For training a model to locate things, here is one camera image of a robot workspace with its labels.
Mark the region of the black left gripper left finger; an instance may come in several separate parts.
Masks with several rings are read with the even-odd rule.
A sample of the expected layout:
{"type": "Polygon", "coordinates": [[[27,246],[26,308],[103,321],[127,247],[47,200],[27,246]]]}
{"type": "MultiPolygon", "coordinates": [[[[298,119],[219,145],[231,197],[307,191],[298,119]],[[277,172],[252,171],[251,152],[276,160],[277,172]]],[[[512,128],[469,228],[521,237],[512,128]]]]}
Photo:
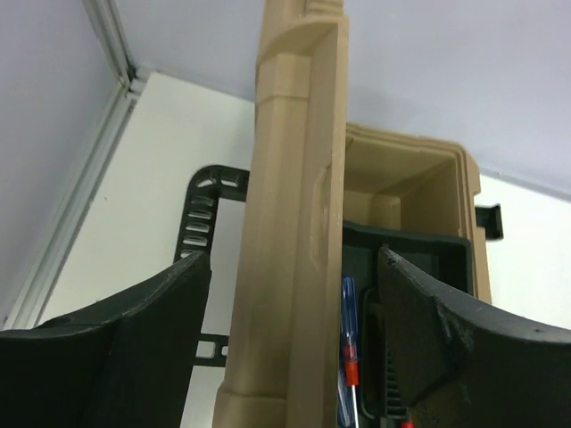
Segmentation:
{"type": "Polygon", "coordinates": [[[4,427],[177,427],[211,281],[194,251],[106,299],[1,334],[4,427]]]}

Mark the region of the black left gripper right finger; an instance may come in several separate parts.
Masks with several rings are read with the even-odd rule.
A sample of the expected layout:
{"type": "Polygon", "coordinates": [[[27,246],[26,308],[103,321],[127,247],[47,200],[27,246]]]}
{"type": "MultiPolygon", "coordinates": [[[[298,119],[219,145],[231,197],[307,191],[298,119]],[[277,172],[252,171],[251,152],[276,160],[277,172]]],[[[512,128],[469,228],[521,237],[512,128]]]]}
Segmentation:
{"type": "Polygon", "coordinates": [[[434,289],[452,369],[408,406],[417,427],[568,427],[570,332],[434,289]]]}

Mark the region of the red handle screwdriver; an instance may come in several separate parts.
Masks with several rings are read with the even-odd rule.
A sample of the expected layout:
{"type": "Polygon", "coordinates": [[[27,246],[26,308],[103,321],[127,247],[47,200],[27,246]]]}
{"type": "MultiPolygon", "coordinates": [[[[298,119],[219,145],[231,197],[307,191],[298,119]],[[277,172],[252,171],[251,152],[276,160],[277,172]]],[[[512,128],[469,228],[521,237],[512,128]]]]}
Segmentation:
{"type": "Polygon", "coordinates": [[[359,384],[359,373],[358,373],[358,363],[353,360],[349,360],[345,363],[345,374],[347,385],[350,388],[352,395],[352,410],[354,427],[359,428],[359,413],[358,413],[358,402],[357,402],[357,385],[359,384]]]}

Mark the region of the black tool box tray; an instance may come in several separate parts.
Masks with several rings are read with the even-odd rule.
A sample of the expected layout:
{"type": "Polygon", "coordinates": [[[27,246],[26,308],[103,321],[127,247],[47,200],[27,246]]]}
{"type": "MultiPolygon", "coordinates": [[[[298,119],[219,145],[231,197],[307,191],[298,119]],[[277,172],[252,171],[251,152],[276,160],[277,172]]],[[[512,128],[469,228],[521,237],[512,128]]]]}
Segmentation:
{"type": "Polygon", "coordinates": [[[343,224],[342,271],[356,288],[364,427],[399,427],[408,406],[452,369],[456,342],[442,321],[434,289],[473,290],[468,240],[343,224]]]}

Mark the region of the blue handle screwdriver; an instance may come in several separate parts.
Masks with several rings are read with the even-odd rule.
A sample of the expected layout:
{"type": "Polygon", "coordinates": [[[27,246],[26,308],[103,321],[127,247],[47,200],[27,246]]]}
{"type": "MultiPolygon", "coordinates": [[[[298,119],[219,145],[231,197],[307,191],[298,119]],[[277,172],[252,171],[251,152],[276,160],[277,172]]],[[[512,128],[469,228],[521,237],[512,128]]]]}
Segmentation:
{"type": "Polygon", "coordinates": [[[352,395],[346,381],[345,363],[358,363],[358,320],[355,282],[352,276],[343,275],[341,283],[341,324],[339,366],[337,376],[337,426],[354,427],[352,395]]]}

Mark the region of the tan plastic tool box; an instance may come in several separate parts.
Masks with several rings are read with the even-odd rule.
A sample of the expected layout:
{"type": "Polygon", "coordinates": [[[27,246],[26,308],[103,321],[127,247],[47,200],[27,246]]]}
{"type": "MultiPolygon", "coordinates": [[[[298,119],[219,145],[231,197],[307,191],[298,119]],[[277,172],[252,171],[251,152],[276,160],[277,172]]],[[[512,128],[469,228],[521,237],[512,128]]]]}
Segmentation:
{"type": "Polygon", "coordinates": [[[461,145],[346,118],[340,1],[268,1],[255,143],[216,427],[336,422],[344,221],[469,240],[472,294],[491,298],[480,173],[461,145]]]}

